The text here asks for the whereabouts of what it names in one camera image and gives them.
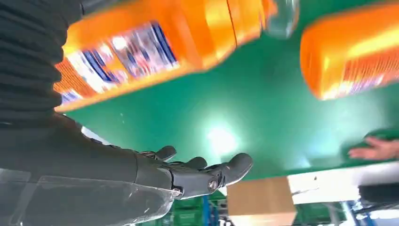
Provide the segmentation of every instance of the orange bottle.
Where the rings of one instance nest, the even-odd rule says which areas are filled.
[[[320,99],[399,79],[399,1],[327,16],[302,36],[301,68]]]
[[[207,70],[262,30],[287,37],[298,0],[134,0],[72,25],[58,111]]]

